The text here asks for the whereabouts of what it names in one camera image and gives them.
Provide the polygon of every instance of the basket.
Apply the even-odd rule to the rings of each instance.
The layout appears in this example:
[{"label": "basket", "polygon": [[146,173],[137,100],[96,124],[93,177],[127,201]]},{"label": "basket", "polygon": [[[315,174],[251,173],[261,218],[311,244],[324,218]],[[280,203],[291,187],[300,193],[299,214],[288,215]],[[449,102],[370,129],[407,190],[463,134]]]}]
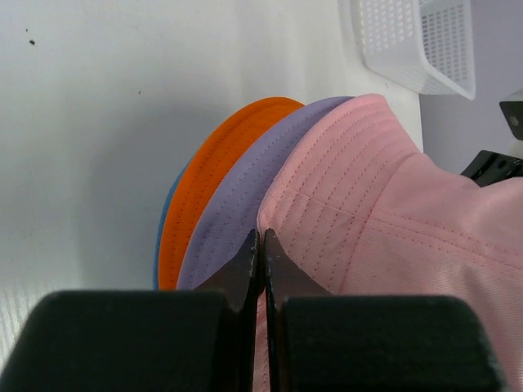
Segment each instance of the basket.
[{"label": "basket", "polygon": [[358,0],[364,62],[421,94],[474,99],[470,0]]}]

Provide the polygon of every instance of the purple fabric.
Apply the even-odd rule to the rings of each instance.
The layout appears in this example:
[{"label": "purple fabric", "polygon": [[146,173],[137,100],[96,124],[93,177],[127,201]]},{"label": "purple fabric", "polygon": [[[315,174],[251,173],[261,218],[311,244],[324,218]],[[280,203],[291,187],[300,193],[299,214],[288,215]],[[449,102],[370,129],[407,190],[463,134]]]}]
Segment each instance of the purple fabric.
[{"label": "purple fabric", "polygon": [[319,100],[290,114],[258,139],[230,169],[199,218],[181,265],[178,289],[217,272],[256,229],[258,208],[285,160],[309,129],[350,97]]}]

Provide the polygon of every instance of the table surface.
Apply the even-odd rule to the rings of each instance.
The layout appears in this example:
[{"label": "table surface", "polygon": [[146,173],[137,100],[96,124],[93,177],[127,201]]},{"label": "table surface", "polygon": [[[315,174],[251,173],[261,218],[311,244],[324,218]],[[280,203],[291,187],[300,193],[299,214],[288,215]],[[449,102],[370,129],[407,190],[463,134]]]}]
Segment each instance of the table surface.
[{"label": "table surface", "polygon": [[240,107],[378,92],[422,146],[418,95],[364,67],[352,5],[0,2],[0,367],[46,292],[151,287],[168,189]]}]

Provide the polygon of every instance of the pink hat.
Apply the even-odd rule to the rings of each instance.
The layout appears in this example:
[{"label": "pink hat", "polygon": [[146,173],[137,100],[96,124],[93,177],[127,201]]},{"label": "pink hat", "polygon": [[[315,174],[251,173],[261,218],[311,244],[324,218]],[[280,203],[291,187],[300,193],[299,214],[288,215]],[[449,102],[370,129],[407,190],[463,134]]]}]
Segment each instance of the pink hat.
[{"label": "pink hat", "polygon": [[[523,390],[522,222],[522,179],[479,188],[438,169],[376,95],[338,106],[307,132],[257,218],[332,293],[465,300],[513,390]],[[258,351],[255,387],[268,389]]]}]

